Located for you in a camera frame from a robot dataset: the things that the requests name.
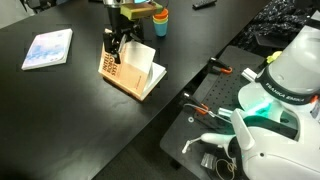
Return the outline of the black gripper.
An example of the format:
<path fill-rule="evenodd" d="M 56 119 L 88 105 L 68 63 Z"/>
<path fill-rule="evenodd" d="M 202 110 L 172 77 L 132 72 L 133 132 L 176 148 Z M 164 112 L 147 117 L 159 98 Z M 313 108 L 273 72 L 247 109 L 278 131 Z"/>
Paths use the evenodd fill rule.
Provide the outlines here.
<path fill-rule="evenodd" d="M 143 23 L 140 19 L 129 20 L 124 15 L 121 15 L 120 7 L 107 6 L 106 9 L 111 31 L 103 33 L 104 51 L 111 54 L 116 64 L 120 64 L 120 52 L 126 42 L 126 35 L 128 41 L 143 42 Z"/>

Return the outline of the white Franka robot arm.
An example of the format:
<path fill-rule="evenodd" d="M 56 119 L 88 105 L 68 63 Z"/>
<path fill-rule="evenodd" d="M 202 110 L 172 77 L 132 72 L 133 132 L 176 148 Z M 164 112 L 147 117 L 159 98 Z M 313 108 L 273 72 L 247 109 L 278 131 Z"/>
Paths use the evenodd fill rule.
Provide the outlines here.
<path fill-rule="evenodd" d="M 242 76 L 240 106 L 229 112 L 230 135 L 197 139 L 226 152 L 250 180 L 320 180 L 319 14 L 306 21 L 278 58 Z"/>

